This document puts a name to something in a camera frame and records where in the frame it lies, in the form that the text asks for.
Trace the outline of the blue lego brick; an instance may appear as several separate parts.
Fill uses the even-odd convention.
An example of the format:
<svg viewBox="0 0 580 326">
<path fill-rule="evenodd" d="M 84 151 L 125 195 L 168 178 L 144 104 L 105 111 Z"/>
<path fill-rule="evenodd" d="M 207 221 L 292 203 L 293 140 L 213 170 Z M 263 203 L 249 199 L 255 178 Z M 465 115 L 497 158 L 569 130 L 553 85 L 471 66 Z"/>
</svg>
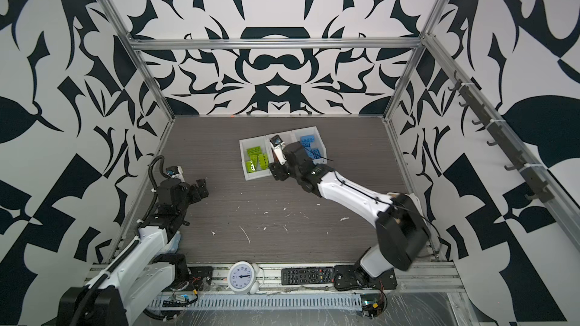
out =
<svg viewBox="0 0 580 326">
<path fill-rule="evenodd" d="M 323 158 L 320 150 L 317 148 L 308 147 L 308 148 L 306 148 L 306 151 L 308 152 L 309 157 L 311 157 L 313 160 Z"/>
</svg>

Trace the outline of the blue lego brick studs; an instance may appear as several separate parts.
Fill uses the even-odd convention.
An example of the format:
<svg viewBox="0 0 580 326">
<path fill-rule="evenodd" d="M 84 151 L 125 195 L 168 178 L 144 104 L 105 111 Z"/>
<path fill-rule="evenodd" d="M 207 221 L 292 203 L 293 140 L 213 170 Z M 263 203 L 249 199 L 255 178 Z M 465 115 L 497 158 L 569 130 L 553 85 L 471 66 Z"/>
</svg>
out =
<svg viewBox="0 0 580 326">
<path fill-rule="evenodd" d="M 302 144 L 303 147 L 311 147 L 311 144 L 314 143 L 316 141 L 316 138 L 314 135 L 305 135 L 302 136 L 300 138 L 300 142 Z"/>
</svg>

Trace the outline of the green slanted lego brick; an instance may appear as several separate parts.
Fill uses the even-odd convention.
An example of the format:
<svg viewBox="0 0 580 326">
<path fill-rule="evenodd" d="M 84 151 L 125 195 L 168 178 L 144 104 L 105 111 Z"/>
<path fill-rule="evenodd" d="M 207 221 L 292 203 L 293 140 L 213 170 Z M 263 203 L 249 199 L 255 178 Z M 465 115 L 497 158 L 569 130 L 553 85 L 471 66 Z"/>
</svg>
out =
<svg viewBox="0 0 580 326">
<path fill-rule="evenodd" d="M 269 158 L 267 157 L 266 154 L 262 153 L 258 155 L 258 165 L 262 171 L 269 169 Z"/>
</svg>

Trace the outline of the large green lego plate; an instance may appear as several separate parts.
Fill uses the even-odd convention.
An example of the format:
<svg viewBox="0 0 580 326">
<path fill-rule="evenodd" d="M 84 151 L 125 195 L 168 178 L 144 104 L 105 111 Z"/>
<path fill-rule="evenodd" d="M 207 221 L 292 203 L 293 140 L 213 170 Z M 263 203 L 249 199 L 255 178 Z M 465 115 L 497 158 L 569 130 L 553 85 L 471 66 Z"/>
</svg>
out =
<svg viewBox="0 0 580 326">
<path fill-rule="evenodd" d="M 254 146 L 246 150 L 248 156 L 259 156 L 262 154 L 260 146 Z"/>
</svg>

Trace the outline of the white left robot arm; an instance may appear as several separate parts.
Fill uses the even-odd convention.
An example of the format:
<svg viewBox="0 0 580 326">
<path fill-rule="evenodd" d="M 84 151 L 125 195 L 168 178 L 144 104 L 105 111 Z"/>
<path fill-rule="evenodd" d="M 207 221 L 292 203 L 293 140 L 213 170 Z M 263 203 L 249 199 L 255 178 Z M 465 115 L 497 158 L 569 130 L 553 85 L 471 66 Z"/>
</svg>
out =
<svg viewBox="0 0 580 326">
<path fill-rule="evenodd" d="M 182 254 L 172 252 L 187 209 L 208 197 L 204 179 L 190 185 L 166 179 L 156 189 L 157 202 L 139 223 L 128 246 L 81 288 L 60 299 L 58 325 L 132 325 L 166 288 L 183 288 L 191 274 Z"/>
</svg>

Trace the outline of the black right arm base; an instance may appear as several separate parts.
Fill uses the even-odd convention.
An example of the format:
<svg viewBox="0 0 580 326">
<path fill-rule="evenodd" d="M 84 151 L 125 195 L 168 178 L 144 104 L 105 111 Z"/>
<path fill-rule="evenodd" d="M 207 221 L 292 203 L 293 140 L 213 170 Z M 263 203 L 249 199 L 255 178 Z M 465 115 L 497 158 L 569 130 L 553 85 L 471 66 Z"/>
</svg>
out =
<svg viewBox="0 0 580 326">
<path fill-rule="evenodd" d="M 359 264 L 337 265 L 334 267 L 334 287 L 337 291 L 354 291 L 359 289 L 397 289 L 397 278 L 390 269 L 377 277 L 372 277 Z"/>
</svg>

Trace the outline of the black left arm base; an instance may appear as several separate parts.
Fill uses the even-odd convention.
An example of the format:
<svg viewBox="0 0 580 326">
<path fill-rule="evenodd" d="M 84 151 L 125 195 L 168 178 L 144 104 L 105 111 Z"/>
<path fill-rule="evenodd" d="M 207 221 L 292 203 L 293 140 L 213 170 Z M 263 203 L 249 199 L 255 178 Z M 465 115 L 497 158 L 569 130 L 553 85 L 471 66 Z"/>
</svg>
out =
<svg viewBox="0 0 580 326">
<path fill-rule="evenodd" d="M 203 267 L 188 267 L 189 279 L 187 287 L 184 288 L 185 292 L 193 292 L 194 290 L 208 291 L 211 288 L 213 279 L 213 267 L 203 266 Z"/>
</svg>

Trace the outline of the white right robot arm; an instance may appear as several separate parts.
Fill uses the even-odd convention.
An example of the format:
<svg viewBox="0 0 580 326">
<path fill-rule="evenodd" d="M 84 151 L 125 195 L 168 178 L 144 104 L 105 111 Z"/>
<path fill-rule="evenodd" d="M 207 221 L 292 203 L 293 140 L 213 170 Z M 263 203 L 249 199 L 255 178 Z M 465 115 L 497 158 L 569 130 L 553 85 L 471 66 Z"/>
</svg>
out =
<svg viewBox="0 0 580 326">
<path fill-rule="evenodd" d="M 411 267 L 430 240 L 427 221 L 418 211 L 417 196 L 381 194 L 356 184 L 326 164 L 315 164 L 299 142 L 285 144 L 276 135 L 270 139 L 270 146 L 275 160 L 269 169 L 275 180 L 293 178 L 305 192 L 344 206 L 375 228 L 377 245 L 357 261 L 357 271 L 376 279 L 386 271 Z"/>
</svg>

